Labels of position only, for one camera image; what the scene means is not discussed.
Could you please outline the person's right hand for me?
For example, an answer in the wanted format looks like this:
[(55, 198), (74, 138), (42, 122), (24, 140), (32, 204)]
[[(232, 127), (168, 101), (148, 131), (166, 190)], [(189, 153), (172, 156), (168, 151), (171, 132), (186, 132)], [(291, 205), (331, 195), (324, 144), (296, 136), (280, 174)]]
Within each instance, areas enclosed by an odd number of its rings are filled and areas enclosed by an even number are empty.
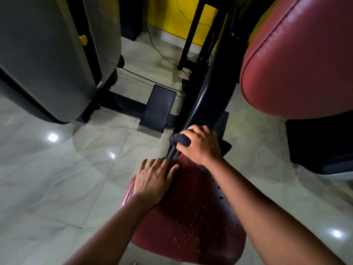
[(185, 134), (191, 140), (194, 154), (187, 157), (196, 164), (207, 167), (211, 161), (223, 159), (217, 133), (207, 125), (192, 125), (180, 133)]

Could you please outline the person's left hand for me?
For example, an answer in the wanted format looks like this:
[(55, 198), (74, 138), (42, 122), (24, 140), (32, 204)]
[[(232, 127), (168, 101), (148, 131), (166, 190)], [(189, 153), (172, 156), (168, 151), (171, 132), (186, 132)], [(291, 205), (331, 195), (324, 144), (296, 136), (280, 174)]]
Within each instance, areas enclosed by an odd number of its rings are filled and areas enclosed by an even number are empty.
[(151, 159), (147, 161), (146, 170), (148, 169), (148, 176), (145, 178), (138, 178), (137, 172), (133, 189), (133, 196), (138, 197), (150, 208), (158, 204), (169, 190), (170, 186), (166, 186), (166, 176), (169, 170), (175, 165), (171, 160), (163, 159), (163, 174), (156, 174), (156, 160)]

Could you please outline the dark cleaning cloth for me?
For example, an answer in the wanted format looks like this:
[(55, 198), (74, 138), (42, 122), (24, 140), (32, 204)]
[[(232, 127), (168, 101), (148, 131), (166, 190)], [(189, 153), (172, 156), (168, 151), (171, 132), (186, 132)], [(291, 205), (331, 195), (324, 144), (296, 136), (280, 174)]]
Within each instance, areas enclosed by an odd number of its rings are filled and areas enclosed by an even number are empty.
[(181, 143), (185, 147), (188, 147), (191, 144), (191, 140), (185, 134), (181, 133), (174, 133), (171, 135), (169, 142), (171, 147), (177, 147), (178, 143)]

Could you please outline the person's right forearm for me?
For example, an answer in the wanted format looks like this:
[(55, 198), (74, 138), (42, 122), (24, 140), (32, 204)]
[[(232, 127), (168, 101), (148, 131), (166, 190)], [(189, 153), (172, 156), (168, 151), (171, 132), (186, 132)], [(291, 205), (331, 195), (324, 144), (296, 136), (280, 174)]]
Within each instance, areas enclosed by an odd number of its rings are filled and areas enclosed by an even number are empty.
[(214, 176), (266, 265), (346, 265), (310, 230), (264, 195), (223, 158), (200, 164)]

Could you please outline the person's left forearm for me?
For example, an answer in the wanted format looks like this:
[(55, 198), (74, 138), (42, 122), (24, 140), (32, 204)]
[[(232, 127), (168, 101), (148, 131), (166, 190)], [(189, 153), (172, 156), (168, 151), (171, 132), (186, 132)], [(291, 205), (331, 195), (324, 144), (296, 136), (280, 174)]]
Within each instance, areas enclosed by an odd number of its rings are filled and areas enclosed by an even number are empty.
[(118, 265), (139, 223), (161, 199), (149, 191), (133, 195), (63, 265)]

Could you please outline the red padded seat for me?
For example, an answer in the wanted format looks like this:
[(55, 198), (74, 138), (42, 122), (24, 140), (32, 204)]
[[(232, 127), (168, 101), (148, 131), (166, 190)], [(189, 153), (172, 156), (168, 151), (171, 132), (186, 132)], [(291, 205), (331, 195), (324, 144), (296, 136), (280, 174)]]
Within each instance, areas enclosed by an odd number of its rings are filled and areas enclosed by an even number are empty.
[(235, 265), (246, 232), (208, 172), (180, 155), (179, 170), (159, 204), (140, 222), (131, 243), (178, 262)]

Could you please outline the black foot plate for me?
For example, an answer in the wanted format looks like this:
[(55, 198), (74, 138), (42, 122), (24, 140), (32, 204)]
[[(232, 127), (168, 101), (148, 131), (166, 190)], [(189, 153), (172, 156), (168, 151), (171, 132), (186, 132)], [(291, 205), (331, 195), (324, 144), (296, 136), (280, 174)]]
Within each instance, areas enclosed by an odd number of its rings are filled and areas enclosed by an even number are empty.
[(177, 93), (155, 84), (139, 126), (163, 133)]

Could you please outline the black machine base block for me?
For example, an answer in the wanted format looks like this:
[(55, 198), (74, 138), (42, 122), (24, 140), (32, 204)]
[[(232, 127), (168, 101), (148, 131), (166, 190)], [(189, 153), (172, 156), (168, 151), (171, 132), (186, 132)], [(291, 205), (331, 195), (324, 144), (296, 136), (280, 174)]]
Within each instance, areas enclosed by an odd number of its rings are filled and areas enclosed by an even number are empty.
[(285, 125), (292, 163), (320, 175), (353, 172), (353, 111)]

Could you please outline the grey weight stack cover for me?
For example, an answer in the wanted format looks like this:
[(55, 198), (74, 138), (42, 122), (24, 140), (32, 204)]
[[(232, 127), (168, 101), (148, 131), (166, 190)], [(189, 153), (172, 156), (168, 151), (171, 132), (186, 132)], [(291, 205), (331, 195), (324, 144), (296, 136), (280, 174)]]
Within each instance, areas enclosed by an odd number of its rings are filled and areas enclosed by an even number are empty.
[(75, 121), (121, 50), (119, 0), (0, 0), (0, 94), (41, 120)]

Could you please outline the red padded backrest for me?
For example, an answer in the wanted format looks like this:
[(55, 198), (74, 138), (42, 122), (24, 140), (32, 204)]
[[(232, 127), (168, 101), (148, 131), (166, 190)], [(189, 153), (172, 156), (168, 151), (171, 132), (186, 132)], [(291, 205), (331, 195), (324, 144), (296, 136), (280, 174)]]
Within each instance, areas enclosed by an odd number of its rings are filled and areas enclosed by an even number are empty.
[(353, 110), (353, 0), (277, 0), (245, 53), (245, 100), (283, 119)]

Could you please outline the black curved machine frame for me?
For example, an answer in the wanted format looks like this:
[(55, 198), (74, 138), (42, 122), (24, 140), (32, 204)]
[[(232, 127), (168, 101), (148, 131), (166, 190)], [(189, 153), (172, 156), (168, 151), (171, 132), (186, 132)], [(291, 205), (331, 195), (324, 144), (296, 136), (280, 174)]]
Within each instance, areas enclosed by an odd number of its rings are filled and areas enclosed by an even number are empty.
[(185, 97), (173, 133), (191, 125), (213, 128), (222, 117), (239, 83), (241, 65), (251, 33), (276, 0), (227, 0), (218, 41), (209, 64), (183, 80)]

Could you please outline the black base frame bar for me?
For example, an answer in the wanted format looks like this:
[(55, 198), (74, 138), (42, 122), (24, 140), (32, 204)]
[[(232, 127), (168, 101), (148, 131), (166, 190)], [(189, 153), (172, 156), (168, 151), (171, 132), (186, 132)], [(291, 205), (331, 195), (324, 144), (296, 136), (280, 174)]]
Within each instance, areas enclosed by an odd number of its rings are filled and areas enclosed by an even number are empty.
[[(105, 84), (98, 90), (93, 100), (76, 119), (80, 123), (88, 123), (95, 110), (105, 107), (107, 109), (121, 112), (130, 116), (142, 118), (146, 104), (114, 93), (110, 88), (117, 82), (117, 71), (114, 71)], [(173, 129), (177, 116), (170, 113), (165, 128)]]

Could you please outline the black metal stand frame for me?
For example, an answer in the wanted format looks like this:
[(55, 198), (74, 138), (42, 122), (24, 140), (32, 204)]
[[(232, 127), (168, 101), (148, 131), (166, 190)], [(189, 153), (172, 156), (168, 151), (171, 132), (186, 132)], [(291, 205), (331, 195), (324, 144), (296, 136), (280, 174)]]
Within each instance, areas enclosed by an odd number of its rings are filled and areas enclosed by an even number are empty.
[[(180, 7), (179, 1), (176, 0), (179, 11), (191, 23), (177, 66), (179, 71), (183, 71), (184, 68), (196, 71), (203, 65), (209, 64), (209, 57), (218, 41), (227, 14), (225, 1), (227, 0), (198, 0), (193, 19), (191, 20), (184, 14), (186, 4)], [(202, 45), (197, 59), (188, 57), (192, 43)]]

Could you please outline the black upright post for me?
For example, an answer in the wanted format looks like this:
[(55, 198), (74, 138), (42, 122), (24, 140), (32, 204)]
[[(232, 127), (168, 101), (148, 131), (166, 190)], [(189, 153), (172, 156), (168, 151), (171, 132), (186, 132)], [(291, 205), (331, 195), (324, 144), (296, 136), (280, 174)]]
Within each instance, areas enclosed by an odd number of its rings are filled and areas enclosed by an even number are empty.
[(135, 41), (141, 34), (144, 0), (119, 0), (122, 37)]

